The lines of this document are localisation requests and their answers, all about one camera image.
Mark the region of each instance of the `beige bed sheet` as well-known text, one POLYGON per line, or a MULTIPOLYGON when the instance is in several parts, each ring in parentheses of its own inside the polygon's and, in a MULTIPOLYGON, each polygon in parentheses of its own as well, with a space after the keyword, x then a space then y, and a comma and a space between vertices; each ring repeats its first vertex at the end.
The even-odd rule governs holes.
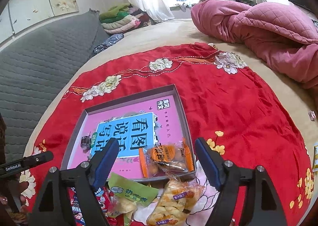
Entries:
MULTIPOLYGON (((125 38, 116 45, 90 59, 79 69, 47 108, 30 137, 24 155, 29 156, 32 154, 33 144, 43 125, 55 110, 66 90, 81 73, 93 70, 110 60, 122 56, 144 52, 165 45, 190 44, 194 42, 215 43, 222 51, 239 54, 247 65, 267 82, 300 130, 312 161, 314 155, 313 144, 318 141, 318 122, 312 122, 309 119, 308 112, 314 110, 314 102, 308 93, 293 80, 269 69, 262 60, 258 59, 244 45, 223 43, 217 39, 205 36, 197 30, 191 19, 172 20, 126 33, 125 38)), ((318 187, 315 186, 312 200, 316 200, 317 194, 318 187)))

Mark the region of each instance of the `blue gripper pad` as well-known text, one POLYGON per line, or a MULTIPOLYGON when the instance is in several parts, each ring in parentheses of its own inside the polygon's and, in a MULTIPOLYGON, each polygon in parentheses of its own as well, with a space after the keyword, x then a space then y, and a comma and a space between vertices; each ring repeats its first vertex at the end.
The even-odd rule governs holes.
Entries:
POLYGON ((116 139, 110 139, 102 151, 95 153, 90 164, 91 170, 88 180, 95 189, 103 187, 106 184, 110 170, 118 156, 119 143, 116 139))
POLYGON ((226 180, 223 168, 224 160, 221 155, 217 151, 212 151, 201 137, 195 140, 194 147, 210 185, 221 191, 226 180))

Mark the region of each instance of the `green blanket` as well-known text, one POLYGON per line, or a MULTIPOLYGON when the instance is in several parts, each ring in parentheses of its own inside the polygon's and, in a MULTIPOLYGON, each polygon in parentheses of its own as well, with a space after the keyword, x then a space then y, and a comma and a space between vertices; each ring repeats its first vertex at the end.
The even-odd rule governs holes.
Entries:
POLYGON ((117 16, 119 11, 128 11, 129 3, 124 3, 118 6, 111 7, 107 12, 100 14, 100 20, 114 18, 117 16))
POLYGON ((126 17, 127 15, 129 15, 128 12, 120 11, 120 12, 118 12, 118 14, 117 14, 116 17, 101 20, 101 23, 107 23, 107 24, 109 24, 109 23, 113 23, 113 22, 116 22, 116 21, 120 21, 120 20, 122 20, 124 17, 126 17))

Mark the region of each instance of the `gray mattress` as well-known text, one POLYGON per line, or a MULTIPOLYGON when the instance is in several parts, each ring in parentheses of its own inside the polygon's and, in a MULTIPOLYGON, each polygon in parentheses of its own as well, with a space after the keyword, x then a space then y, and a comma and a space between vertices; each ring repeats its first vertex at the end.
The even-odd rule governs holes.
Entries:
POLYGON ((21 158, 41 116, 94 47, 109 36, 98 12, 44 25, 0 52, 0 113, 7 125, 6 161, 21 158))

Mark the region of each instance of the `yellow flower embroidery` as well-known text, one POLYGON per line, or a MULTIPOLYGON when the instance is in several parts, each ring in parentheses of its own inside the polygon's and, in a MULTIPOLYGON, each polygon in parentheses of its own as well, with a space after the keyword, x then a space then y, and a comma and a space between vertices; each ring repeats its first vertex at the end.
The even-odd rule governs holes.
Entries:
POLYGON ((210 146, 211 150, 217 151, 217 152, 220 153, 221 155, 223 155, 223 154, 225 153, 225 150, 224 150, 225 146, 224 146, 224 145, 221 145, 221 146, 217 145, 217 146, 215 146, 215 142, 212 141, 211 138, 208 139, 208 140, 206 141, 206 143, 210 146))
MULTIPOLYGON (((313 188, 314 188, 314 180, 312 178, 312 172, 310 170, 310 168, 307 169, 306 171, 306 177, 304 179, 304 183, 305 183, 305 189, 302 186, 302 178, 300 178, 297 182, 297 187, 300 188, 299 189, 299 196, 297 197, 298 200, 298 208, 302 208, 304 199, 306 197, 306 199, 310 200, 313 197, 313 188)), ((289 207, 292 209, 294 207, 296 200, 293 200, 290 202, 289 207)))
POLYGON ((307 177, 305 178, 305 195, 306 199, 311 199, 313 197, 313 188, 314 188, 314 181, 311 178, 311 171, 307 169, 307 177))
POLYGON ((217 136, 220 136, 220 137, 224 135, 224 133, 221 132, 221 131, 216 131, 215 134, 216 134, 217 136))
POLYGON ((298 187, 302 187, 302 178, 300 178, 300 180, 298 181, 298 187))
POLYGON ((225 146, 224 145, 221 145, 221 146, 215 146, 215 151, 219 152, 221 155, 223 155, 225 153, 225 150, 224 150, 225 146))
POLYGON ((210 148, 211 149, 213 149, 214 148, 214 146, 215 146, 215 142, 214 141, 212 141, 212 139, 210 138, 210 139, 208 139, 207 141, 207 144, 210 146, 210 148))
POLYGON ((45 143, 45 139, 43 140, 43 144, 42 143, 39 144, 40 147, 43 149, 43 152, 47 151, 47 148, 44 146, 44 143, 45 143))

